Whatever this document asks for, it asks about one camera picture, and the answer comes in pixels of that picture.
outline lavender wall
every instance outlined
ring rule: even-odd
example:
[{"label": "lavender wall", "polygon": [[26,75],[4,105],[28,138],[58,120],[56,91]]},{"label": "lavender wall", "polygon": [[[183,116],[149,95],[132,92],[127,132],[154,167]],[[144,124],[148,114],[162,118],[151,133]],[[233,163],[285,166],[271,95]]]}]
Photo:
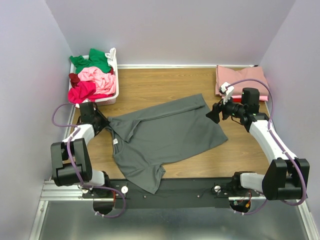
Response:
[{"label": "lavender wall", "polygon": [[64,132],[51,114],[67,101],[70,54],[43,0],[1,1],[0,239],[29,239],[51,173],[50,145]]},{"label": "lavender wall", "polygon": [[261,66],[274,98],[274,125],[287,146],[310,163],[308,204],[320,226],[320,1],[297,0]]},{"label": "lavender wall", "polygon": [[72,52],[119,64],[260,63],[295,0],[46,0]]}]

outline laundry basket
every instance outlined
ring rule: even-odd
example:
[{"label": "laundry basket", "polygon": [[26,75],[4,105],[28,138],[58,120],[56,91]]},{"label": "laundry basket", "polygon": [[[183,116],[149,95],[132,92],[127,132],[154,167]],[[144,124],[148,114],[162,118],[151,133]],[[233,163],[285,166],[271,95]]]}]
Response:
[{"label": "laundry basket", "polygon": [[[117,57],[116,57],[116,49],[115,48],[111,48],[109,53],[105,53],[105,56],[107,58],[108,64],[110,67],[113,68],[113,74],[115,75],[115,93],[113,96],[110,97],[105,97],[105,98],[100,98],[100,99],[96,99],[95,102],[98,106],[102,106],[102,105],[110,105],[110,104],[115,104],[117,97],[119,95],[119,79],[118,79],[118,65],[117,65]],[[83,56],[84,59],[88,59],[89,55],[85,55]],[[75,73],[76,72],[76,68],[75,65],[73,63],[71,63],[71,67],[70,67],[70,73]],[[69,81],[69,90],[72,88],[71,83]]]}]

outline wooden floor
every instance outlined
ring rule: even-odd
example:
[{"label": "wooden floor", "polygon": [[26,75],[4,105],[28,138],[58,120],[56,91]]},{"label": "wooden floor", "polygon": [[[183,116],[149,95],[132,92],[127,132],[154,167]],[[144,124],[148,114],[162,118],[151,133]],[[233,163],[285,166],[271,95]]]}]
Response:
[{"label": "wooden floor", "polygon": [[[215,96],[215,68],[120,69],[119,96],[113,105],[99,107],[108,116],[119,116],[172,100],[202,93],[206,103],[220,100]],[[264,103],[260,111],[267,112]],[[78,119],[79,111],[74,116]],[[231,119],[220,125],[229,140],[189,159],[164,165],[164,178],[229,177],[236,171],[264,174],[269,166],[266,156],[245,128]],[[106,171],[110,178],[124,178],[112,155],[111,134],[103,130],[88,144],[92,167]]]}]

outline pile of clothes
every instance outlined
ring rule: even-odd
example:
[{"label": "pile of clothes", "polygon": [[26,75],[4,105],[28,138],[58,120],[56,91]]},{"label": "pile of clothes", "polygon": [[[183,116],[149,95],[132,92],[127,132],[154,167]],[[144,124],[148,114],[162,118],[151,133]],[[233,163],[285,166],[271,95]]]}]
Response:
[{"label": "pile of clothes", "polygon": [[104,52],[91,48],[88,59],[70,56],[70,60],[75,67],[75,73],[69,74],[71,103],[81,104],[86,99],[94,102],[116,93],[116,76]]},{"label": "pile of clothes", "polygon": [[[218,65],[216,68],[215,94],[222,96],[222,94],[219,92],[219,88],[223,83],[228,82],[229,84],[232,84],[242,79],[258,79],[268,85],[261,66],[247,67],[242,70],[235,71],[233,69]],[[269,92],[262,84],[255,81],[245,81],[234,85],[234,91],[232,95],[234,102],[241,102],[243,88],[258,89],[260,92],[260,101],[268,101]]]}]

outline gray polo shirt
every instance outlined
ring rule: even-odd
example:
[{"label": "gray polo shirt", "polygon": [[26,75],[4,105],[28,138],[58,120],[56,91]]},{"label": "gray polo shirt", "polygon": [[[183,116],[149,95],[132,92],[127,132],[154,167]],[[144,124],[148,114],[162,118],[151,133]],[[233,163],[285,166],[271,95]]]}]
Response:
[{"label": "gray polo shirt", "polygon": [[221,127],[206,117],[201,94],[109,117],[113,157],[123,175],[154,194],[165,169],[212,149],[226,140]]}]

